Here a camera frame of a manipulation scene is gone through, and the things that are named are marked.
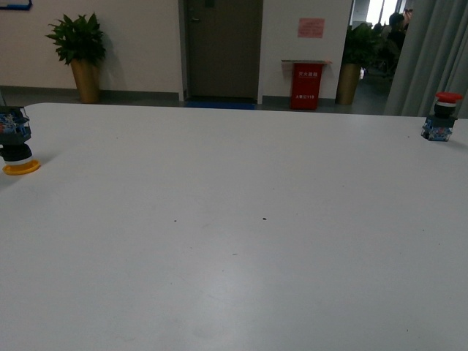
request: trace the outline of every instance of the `potted plant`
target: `potted plant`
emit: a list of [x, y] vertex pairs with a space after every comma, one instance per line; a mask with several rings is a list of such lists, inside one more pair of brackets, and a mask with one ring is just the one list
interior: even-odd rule
[[337, 104], [352, 104], [361, 67], [367, 67], [375, 61], [381, 42], [382, 38], [379, 34], [366, 23], [347, 30], [336, 90], [335, 102]]
[[72, 65], [73, 77], [83, 103], [99, 101], [99, 62], [105, 57], [102, 35], [96, 14], [86, 20], [86, 15], [79, 15], [71, 20], [64, 15], [59, 24], [50, 24], [52, 34], [47, 38], [58, 46], [56, 52], [59, 61]]

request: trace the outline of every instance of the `gold planter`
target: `gold planter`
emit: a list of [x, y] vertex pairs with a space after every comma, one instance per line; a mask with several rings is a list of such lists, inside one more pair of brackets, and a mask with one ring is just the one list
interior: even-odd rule
[[73, 59], [71, 62], [73, 77], [83, 104], [99, 101], [99, 69], [87, 60]]
[[339, 72], [338, 88], [336, 89], [335, 103], [351, 105], [358, 87], [360, 64], [343, 64]]

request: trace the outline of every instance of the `baseboard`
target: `baseboard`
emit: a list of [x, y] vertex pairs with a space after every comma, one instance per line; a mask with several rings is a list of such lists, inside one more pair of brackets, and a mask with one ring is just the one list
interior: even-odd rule
[[[289, 107], [290, 97], [275, 97], [275, 96], [263, 96], [262, 105], [278, 106], [278, 107]], [[318, 105], [321, 107], [333, 107], [335, 105], [335, 99], [323, 99], [319, 98]]]
[[[6, 94], [25, 94], [25, 95], [62, 95], [77, 96], [76, 89], [70, 88], [37, 88], [29, 86], [0, 86], [4, 95]], [[157, 91], [120, 91], [120, 90], [101, 90], [101, 97], [130, 100], [175, 100], [178, 101], [178, 93], [166, 93]]]

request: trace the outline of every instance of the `green plant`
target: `green plant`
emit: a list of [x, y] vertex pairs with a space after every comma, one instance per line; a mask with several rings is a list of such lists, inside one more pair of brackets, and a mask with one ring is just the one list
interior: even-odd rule
[[58, 21], [59, 24], [49, 24], [53, 27], [53, 33], [46, 37], [55, 40], [59, 61], [70, 64], [73, 59], [86, 59], [91, 64], [97, 65], [103, 60], [105, 48], [102, 44], [102, 35], [104, 33], [99, 29], [96, 14], [93, 13], [89, 20], [86, 20], [86, 15], [79, 15], [76, 20], [71, 20], [64, 15], [64, 19]]
[[365, 23], [354, 29], [348, 29], [342, 63], [367, 67], [377, 58], [381, 43], [382, 37]]

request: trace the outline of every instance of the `door frame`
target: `door frame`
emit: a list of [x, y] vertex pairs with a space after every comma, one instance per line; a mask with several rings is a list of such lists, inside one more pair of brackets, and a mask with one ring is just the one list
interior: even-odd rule
[[[181, 88], [179, 90], [179, 101], [185, 101], [191, 97], [189, 85], [189, 12], [187, 6], [188, 0], [178, 0], [179, 14], [179, 33], [180, 33], [180, 50], [181, 50]], [[263, 72], [264, 72], [264, 25], [265, 25], [265, 0], [262, 2], [262, 26], [260, 29], [260, 62], [257, 82], [257, 104], [263, 101]]]

